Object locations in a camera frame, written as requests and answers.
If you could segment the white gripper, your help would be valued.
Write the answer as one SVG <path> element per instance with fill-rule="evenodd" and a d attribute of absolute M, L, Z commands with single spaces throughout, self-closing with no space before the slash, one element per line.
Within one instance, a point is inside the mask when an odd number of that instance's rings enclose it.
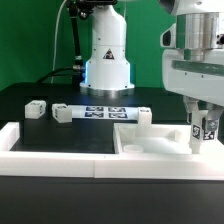
<path fill-rule="evenodd" d="M 165 50 L 162 56 L 162 79 L 166 90 L 187 96 L 183 102 L 188 123 L 192 122 L 192 113 L 198 110 L 198 100 L 216 104 L 207 107 L 204 130 L 218 129 L 221 106 L 224 106 L 223 49 L 207 51 L 202 62 L 186 61 L 178 50 Z"/>

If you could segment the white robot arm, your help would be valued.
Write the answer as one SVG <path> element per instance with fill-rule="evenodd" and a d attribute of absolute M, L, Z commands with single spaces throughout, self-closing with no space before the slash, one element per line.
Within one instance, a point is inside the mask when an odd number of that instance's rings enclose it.
<path fill-rule="evenodd" d="M 92 54 L 80 87 L 92 94 L 157 87 L 185 98 L 205 130 L 224 113 L 224 0 L 140 0 L 123 17 L 107 0 L 84 0 L 92 15 Z"/>

